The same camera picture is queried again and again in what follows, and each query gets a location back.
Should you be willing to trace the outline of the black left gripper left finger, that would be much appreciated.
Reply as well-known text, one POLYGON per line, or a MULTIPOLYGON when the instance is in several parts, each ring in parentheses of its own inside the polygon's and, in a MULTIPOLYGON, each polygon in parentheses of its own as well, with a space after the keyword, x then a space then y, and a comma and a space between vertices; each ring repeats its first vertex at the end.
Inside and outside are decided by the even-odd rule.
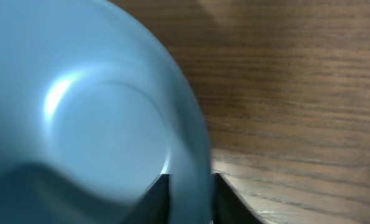
POLYGON ((168 224, 170 176, 162 174, 122 221, 122 224, 168 224))

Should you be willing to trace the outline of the dark blue bowl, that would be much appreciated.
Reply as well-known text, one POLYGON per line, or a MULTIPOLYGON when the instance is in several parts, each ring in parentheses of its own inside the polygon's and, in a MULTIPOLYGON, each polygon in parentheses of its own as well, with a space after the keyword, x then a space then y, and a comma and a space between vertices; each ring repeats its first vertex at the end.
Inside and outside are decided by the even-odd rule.
POLYGON ((120 223, 169 176, 212 219, 210 142, 165 47, 108 1, 0 1, 0 223, 120 223))

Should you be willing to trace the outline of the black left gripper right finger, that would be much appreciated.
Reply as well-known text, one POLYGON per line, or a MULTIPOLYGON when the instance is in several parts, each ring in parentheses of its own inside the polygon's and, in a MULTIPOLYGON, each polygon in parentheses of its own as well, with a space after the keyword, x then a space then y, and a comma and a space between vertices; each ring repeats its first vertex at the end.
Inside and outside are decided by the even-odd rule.
POLYGON ((227 181, 219 173, 213 174, 213 223, 214 224, 263 224, 250 211, 227 181))

